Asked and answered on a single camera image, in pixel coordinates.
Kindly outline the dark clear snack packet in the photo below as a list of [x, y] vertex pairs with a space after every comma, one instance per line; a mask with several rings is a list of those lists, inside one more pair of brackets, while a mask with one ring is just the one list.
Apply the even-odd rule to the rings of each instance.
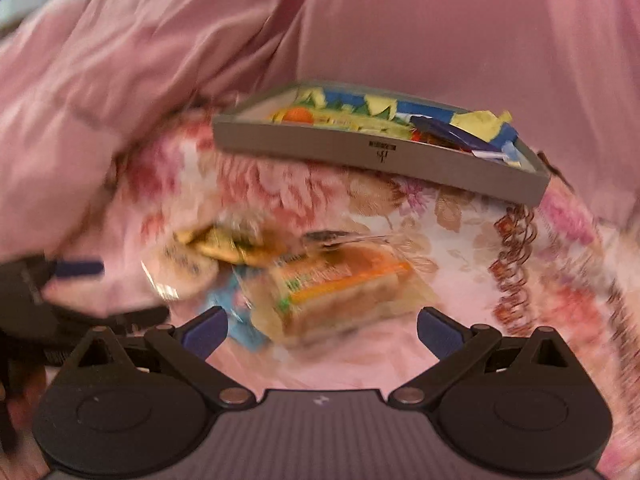
[[300, 242], [305, 247], [332, 247], [364, 238], [365, 235], [356, 232], [324, 230], [305, 233]]

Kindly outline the red dried meat packet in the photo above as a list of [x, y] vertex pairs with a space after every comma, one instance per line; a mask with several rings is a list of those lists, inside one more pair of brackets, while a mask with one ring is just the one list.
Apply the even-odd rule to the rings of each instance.
[[459, 148], [458, 144], [443, 138], [439, 134], [433, 134], [431, 131], [422, 131], [417, 128], [412, 129], [410, 140], [412, 142], [437, 145], [441, 148], [450, 148], [450, 150], [457, 150]]

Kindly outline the dark blue stick sachets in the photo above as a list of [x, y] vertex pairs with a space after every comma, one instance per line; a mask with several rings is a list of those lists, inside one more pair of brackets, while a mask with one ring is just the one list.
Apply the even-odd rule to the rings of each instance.
[[476, 158], [502, 160], [503, 162], [506, 160], [506, 154], [504, 154], [503, 151], [473, 136], [471, 133], [456, 126], [449, 125], [446, 122], [422, 115], [412, 115], [409, 122], [412, 128], [431, 131], [433, 134], [439, 134], [443, 138], [458, 144], [458, 151], [470, 153]]

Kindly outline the round biscuit pack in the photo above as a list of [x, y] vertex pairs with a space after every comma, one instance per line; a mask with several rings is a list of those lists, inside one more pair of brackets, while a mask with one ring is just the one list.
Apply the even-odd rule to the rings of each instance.
[[219, 264], [176, 240], [149, 250], [141, 261], [146, 278], [163, 300], [198, 296], [216, 281]]

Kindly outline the light blue candy packet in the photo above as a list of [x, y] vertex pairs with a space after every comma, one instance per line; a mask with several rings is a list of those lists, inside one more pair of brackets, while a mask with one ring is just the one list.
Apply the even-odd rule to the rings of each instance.
[[269, 338], [250, 319], [252, 305], [246, 299], [241, 280], [253, 269], [247, 266], [226, 266], [206, 295], [207, 307], [221, 307], [227, 313], [228, 336], [251, 352], [262, 350]]

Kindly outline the yellow green snack bar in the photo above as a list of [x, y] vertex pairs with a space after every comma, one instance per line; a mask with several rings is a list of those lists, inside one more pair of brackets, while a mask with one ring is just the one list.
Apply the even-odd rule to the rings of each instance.
[[308, 108], [314, 114], [313, 124], [301, 124], [300, 122], [282, 122], [283, 112], [288, 107], [277, 110], [270, 116], [270, 120], [275, 124], [313, 126], [314, 128], [325, 128], [343, 130], [359, 133], [370, 133], [375, 136], [387, 136], [388, 138], [410, 140], [412, 125], [405, 122], [394, 122], [388, 118], [379, 118], [344, 110], [331, 110], [330, 108]]

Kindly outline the gold foil snack packet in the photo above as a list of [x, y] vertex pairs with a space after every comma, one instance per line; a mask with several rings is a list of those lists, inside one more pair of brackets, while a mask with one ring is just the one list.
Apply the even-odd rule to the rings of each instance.
[[286, 254], [293, 243], [292, 237], [273, 229], [250, 232], [232, 229], [219, 223], [202, 228], [179, 230], [175, 240], [198, 254], [235, 266], [264, 268]]

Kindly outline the packaged bread loaf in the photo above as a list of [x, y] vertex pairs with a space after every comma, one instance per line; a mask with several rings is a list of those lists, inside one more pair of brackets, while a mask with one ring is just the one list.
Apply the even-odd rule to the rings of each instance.
[[243, 278], [250, 322], [297, 347], [439, 302], [413, 264], [382, 240], [308, 249]]

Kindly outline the pink curtain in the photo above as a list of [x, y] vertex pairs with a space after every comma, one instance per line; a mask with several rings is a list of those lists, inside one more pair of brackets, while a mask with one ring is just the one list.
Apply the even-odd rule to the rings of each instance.
[[639, 217], [639, 0], [88, 0], [163, 106], [333, 80], [508, 110], [598, 217]]

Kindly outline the pink duvet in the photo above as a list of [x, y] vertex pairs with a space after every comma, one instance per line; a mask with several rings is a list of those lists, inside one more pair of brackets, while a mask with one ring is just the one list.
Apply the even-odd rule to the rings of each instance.
[[134, 0], [51, 0], [1, 43], [1, 257], [54, 252], [111, 169], [195, 87], [198, 22]]

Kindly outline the grey tray with painted liner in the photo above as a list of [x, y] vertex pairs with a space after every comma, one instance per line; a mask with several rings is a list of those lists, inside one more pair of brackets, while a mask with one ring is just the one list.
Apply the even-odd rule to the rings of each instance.
[[[281, 108], [306, 106], [388, 118], [410, 124], [422, 115], [456, 126], [506, 154], [506, 160], [412, 142], [313, 126], [275, 124]], [[464, 110], [378, 89], [325, 81], [301, 81], [228, 108], [213, 119], [218, 148], [277, 158], [305, 159], [431, 181], [519, 205], [540, 203], [550, 172], [520, 139], [510, 113]]]

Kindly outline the small orange mandarin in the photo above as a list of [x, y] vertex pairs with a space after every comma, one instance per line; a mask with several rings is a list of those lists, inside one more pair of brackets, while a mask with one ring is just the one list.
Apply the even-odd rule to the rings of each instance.
[[301, 124], [313, 124], [314, 114], [306, 107], [296, 106], [287, 108], [281, 117], [282, 122], [300, 122]]

